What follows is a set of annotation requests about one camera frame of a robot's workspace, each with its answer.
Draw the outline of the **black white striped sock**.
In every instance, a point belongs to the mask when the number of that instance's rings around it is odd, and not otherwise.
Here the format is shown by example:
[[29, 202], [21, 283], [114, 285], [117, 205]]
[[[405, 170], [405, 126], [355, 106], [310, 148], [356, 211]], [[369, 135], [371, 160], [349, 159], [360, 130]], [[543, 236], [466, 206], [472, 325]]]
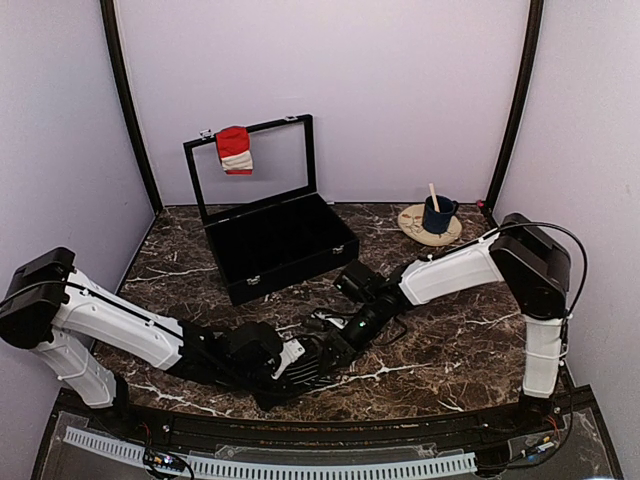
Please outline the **black white striped sock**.
[[342, 365], [343, 360], [344, 355], [333, 347], [310, 344], [309, 350], [284, 370], [283, 394], [293, 398], [314, 390]]

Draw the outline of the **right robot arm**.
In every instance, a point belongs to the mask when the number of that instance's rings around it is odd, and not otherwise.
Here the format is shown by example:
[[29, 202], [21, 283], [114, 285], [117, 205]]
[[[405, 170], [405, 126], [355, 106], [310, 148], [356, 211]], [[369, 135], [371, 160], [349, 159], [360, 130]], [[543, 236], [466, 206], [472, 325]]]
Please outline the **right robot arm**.
[[512, 213], [484, 235], [443, 254], [419, 258], [388, 277], [351, 262], [336, 287], [361, 307], [332, 331], [326, 348], [332, 361], [349, 365], [399, 314], [440, 297], [502, 282], [526, 323], [522, 393], [527, 398], [510, 413], [521, 434], [534, 432], [549, 416], [545, 399], [554, 391], [575, 305], [567, 300], [571, 257], [548, 235], [552, 224]]

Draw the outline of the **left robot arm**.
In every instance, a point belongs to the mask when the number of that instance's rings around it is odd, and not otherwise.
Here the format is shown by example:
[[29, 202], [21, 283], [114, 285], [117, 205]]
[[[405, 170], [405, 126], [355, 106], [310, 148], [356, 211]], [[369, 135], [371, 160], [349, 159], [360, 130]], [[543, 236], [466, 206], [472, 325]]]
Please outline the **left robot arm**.
[[251, 392], [268, 409], [296, 395], [310, 341], [283, 339], [265, 322], [211, 329], [154, 314], [103, 289], [54, 248], [18, 267], [1, 303], [1, 337], [46, 363], [120, 436], [141, 427], [126, 381], [79, 340], [91, 337], [171, 376]]

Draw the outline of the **dark blue mug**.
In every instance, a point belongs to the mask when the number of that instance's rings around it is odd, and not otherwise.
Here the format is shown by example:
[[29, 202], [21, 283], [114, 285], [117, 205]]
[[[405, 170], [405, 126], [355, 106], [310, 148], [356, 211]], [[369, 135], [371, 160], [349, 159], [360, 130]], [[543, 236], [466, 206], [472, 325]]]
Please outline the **dark blue mug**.
[[428, 233], [443, 234], [448, 231], [459, 203], [441, 195], [437, 195], [436, 200], [438, 208], [435, 208], [432, 197], [425, 199], [422, 226]]

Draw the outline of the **wooden stick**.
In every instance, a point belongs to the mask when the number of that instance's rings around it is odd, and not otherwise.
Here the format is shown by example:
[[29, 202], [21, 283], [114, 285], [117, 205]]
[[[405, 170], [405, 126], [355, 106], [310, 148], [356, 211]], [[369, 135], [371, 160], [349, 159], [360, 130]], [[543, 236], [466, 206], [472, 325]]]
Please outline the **wooden stick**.
[[440, 206], [439, 206], [439, 201], [438, 201], [438, 197], [436, 194], [436, 190], [435, 190], [435, 186], [434, 183], [429, 183], [429, 192], [430, 192], [430, 198], [433, 204], [433, 210], [435, 212], [440, 213]]

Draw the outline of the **small green circuit board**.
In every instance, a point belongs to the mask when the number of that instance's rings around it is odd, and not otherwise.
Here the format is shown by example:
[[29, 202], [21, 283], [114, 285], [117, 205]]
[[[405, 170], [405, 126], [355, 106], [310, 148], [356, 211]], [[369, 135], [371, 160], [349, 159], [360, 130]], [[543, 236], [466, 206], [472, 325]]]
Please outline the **small green circuit board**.
[[185, 461], [173, 453], [161, 452], [147, 448], [143, 453], [143, 464], [156, 471], [183, 472]]

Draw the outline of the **black display case box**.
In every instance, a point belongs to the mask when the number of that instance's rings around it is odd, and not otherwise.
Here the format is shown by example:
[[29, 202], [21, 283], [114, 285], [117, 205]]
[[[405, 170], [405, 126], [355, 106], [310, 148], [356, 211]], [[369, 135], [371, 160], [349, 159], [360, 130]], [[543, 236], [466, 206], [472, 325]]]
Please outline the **black display case box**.
[[235, 306], [359, 254], [356, 234], [318, 192], [313, 116], [250, 125], [247, 134], [249, 174], [224, 172], [209, 130], [183, 145], [209, 247]]

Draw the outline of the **red and beige sock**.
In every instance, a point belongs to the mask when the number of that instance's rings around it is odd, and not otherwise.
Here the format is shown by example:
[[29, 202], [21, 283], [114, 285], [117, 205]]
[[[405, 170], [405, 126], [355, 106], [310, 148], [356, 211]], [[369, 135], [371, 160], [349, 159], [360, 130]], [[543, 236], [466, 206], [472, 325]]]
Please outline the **red and beige sock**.
[[253, 158], [247, 129], [232, 126], [216, 133], [216, 148], [220, 164], [227, 175], [251, 175]]

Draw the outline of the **black front rail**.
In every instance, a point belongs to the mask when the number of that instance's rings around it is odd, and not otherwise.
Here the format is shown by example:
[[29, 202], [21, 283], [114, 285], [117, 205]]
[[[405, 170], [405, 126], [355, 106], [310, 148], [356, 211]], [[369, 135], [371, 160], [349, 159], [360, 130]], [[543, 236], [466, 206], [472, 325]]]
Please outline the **black front rail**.
[[106, 421], [84, 406], [77, 394], [63, 389], [45, 433], [53, 436], [63, 420], [70, 420], [133, 442], [151, 439], [157, 446], [180, 451], [211, 450], [226, 442], [322, 450], [433, 443], [441, 449], [487, 450], [554, 428], [547, 419], [517, 426], [521, 415], [515, 403], [462, 412], [444, 405], [442, 412], [421, 416], [414, 408], [395, 413], [389, 403], [359, 400], [351, 393], [330, 399], [318, 394], [262, 412], [250, 396], [221, 394], [190, 401], [152, 385], [136, 385], [133, 393], [129, 404], [133, 425], [125, 429], [120, 421]]

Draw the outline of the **right black frame post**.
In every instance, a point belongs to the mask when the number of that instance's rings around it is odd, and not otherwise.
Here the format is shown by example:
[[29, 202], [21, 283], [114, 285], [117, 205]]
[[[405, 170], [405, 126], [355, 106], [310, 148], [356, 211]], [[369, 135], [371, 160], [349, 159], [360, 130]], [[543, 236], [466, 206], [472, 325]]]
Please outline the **right black frame post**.
[[496, 165], [484, 199], [484, 206], [488, 212], [493, 212], [497, 205], [515, 147], [533, 73], [544, 3], [544, 0], [529, 1], [525, 36], [514, 94]]

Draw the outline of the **black frame post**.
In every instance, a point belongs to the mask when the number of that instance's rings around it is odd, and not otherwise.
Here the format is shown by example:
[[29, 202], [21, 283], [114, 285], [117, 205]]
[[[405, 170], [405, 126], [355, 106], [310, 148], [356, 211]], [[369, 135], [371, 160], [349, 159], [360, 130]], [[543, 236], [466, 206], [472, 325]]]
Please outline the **black frame post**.
[[488, 212], [493, 212], [497, 205], [515, 147], [533, 73], [544, 3], [544, 0], [529, 1], [525, 36], [514, 94], [496, 165], [484, 199], [484, 206]]
[[144, 145], [144, 139], [129, 84], [116, 17], [116, 2], [113, 0], [101, 0], [100, 8], [109, 59], [125, 126], [147, 198], [152, 211], [155, 215], [158, 215], [163, 210], [163, 203]]

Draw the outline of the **left black frame post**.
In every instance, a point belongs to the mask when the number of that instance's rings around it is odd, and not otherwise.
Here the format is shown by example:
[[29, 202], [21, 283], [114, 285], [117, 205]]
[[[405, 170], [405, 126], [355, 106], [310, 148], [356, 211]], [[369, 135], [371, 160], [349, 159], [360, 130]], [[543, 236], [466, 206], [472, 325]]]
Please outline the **left black frame post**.
[[152, 211], [155, 215], [158, 215], [163, 210], [163, 203], [144, 145], [144, 139], [129, 84], [116, 17], [116, 2], [113, 0], [101, 0], [100, 8], [109, 59], [125, 126], [147, 198]]

